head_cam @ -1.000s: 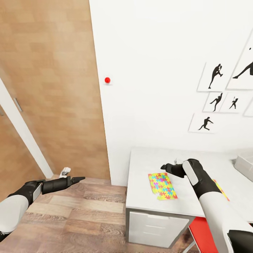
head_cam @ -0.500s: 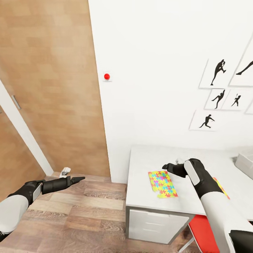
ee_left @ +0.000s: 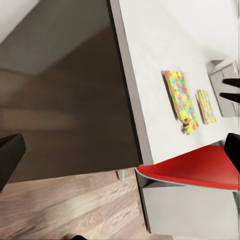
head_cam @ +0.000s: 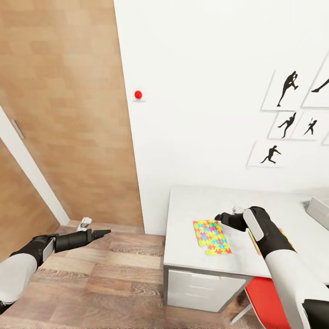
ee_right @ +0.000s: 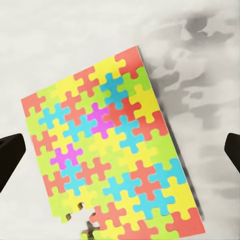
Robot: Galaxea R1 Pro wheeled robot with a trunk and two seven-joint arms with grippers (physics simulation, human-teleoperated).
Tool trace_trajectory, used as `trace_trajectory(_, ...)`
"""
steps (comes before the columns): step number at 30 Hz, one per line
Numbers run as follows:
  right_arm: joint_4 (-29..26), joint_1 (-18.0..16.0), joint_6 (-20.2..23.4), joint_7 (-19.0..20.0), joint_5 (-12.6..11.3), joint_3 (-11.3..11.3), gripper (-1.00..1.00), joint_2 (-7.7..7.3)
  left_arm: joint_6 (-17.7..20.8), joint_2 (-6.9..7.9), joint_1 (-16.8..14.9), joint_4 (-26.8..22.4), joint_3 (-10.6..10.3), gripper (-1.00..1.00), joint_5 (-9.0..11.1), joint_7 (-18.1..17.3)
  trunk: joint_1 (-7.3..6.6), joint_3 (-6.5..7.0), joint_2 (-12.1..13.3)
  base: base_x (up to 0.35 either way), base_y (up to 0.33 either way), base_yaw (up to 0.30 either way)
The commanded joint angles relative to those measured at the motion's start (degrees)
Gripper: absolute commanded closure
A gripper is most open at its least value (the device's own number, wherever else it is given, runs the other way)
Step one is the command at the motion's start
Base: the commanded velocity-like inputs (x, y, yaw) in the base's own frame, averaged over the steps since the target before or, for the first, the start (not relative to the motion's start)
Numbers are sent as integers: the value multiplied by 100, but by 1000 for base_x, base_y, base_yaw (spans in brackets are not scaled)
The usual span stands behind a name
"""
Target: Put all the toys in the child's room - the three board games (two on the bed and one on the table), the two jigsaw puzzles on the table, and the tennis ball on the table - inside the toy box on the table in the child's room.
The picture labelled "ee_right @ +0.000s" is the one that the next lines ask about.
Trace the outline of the jigsaw puzzle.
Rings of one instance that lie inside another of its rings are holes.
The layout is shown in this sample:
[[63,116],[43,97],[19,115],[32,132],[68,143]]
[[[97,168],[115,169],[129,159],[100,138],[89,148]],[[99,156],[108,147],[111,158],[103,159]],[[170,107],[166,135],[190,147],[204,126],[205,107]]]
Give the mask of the jigsaw puzzle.
[[206,233],[137,46],[21,99],[52,216],[80,240]]

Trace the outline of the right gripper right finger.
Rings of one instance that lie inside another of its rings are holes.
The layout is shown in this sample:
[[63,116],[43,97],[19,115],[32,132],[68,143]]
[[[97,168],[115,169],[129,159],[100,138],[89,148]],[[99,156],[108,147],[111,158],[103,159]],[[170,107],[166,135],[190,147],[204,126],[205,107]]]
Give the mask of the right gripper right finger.
[[240,172],[240,134],[229,133],[227,135],[224,151]]

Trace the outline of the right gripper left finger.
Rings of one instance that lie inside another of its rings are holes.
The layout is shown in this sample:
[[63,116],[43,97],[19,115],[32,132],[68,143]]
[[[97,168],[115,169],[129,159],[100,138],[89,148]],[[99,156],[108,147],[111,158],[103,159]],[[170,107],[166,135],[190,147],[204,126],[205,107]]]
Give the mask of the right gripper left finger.
[[21,133],[0,138],[0,192],[26,152],[24,137]]

